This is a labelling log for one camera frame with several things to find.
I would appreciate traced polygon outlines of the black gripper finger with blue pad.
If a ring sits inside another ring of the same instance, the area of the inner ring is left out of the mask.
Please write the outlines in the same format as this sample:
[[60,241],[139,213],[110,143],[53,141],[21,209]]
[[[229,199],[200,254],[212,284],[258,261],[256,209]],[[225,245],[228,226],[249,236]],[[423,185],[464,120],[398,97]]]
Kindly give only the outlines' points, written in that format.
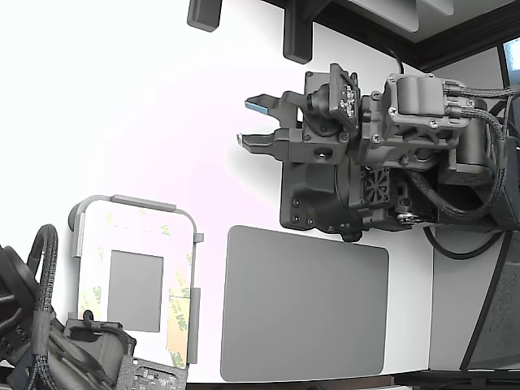
[[278,161],[302,161],[303,131],[279,128],[270,134],[238,134],[238,144],[251,154],[269,155]]
[[281,128],[301,128],[297,111],[303,105],[303,95],[285,91],[281,97],[260,94],[245,100],[245,107],[278,120]]

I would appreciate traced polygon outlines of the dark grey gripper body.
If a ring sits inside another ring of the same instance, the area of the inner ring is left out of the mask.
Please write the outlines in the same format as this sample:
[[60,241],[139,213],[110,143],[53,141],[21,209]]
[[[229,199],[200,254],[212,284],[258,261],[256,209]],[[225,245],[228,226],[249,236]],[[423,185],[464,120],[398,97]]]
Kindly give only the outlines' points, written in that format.
[[298,231],[317,229],[341,236],[343,241],[362,238],[359,213],[349,208],[347,147],[350,136],[339,132],[321,137],[303,131],[302,161],[281,161],[279,222]]

